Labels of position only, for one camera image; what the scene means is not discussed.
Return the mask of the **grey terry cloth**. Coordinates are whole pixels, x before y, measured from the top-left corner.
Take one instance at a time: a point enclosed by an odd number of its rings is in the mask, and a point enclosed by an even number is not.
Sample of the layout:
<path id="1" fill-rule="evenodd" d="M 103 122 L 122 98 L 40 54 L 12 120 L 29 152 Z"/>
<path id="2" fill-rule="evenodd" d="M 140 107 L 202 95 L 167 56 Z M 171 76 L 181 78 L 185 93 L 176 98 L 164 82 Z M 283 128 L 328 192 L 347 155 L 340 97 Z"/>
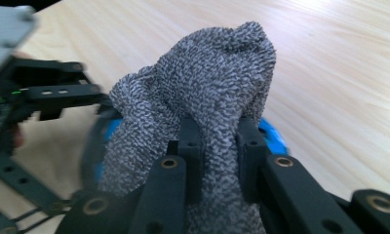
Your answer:
<path id="1" fill-rule="evenodd" d="M 178 137 L 181 118 L 191 115 L 204 163 L 202 198 L 187 210 L 187 233 L 265 234 L 258 207 L 242 196 L 236 132 L 243 116 L 259 121 L 275 62 L 273 45 L 252 21 L 196 31 L 120 79 L 110 98 L 123 121 L 108 143 L 99 189 L 123 196 L 143 185 Z"/>

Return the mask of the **blue and black toy car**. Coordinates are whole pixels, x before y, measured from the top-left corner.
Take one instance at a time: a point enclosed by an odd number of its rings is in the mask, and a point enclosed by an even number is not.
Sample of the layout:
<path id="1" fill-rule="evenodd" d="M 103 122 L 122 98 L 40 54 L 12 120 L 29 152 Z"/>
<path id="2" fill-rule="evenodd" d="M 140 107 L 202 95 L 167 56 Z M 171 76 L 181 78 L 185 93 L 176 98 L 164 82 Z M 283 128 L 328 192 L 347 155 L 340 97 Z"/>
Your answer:
<path id="1" fill-rule="evenodd" d="M 96 188 L 103 172 L 102 160 L 105 145 L 121 123 L 121 115 L 113 108 L 102 108 L 98 111 L 99 118 L 92 127 L 81 159 L 81 180 L 86 188 Z M 283 138 L 279 132 L 264 118 L 259 122 L 258 129 L 271 153 L 288 154 Z"/>

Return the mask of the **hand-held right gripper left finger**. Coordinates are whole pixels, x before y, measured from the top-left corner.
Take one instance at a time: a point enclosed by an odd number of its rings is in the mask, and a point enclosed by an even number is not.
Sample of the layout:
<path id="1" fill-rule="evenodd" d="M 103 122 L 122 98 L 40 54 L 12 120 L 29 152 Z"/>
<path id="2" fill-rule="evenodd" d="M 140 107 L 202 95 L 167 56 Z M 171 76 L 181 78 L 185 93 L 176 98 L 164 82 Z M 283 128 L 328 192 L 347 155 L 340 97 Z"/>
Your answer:
<path id="1" fill-rule="evenodd" d="M 202 142 L 199 126 L 191 116 L 181 119 L 178 139 L 168 142 L 167 154 L 179 156 L 185 161 L 186 201 L 188 205 L 199 203 L 202 197 Z"/>

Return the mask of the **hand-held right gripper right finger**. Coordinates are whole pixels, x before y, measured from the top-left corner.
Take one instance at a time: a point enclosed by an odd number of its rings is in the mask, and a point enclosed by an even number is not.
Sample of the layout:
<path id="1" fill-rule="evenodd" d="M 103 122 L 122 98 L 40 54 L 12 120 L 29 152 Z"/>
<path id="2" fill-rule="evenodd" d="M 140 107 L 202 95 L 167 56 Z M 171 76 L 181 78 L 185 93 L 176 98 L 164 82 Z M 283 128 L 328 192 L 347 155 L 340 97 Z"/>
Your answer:
<path id="1" fill-rule="evenodd" d="M 258 169 L 262 166 L 263 156 L 268 152 L 268 147 L 258 126 L 250 117 L 240 118 L 236 143 L 238 178 L 243 197 L 248 203 L 258 203 Z"/>

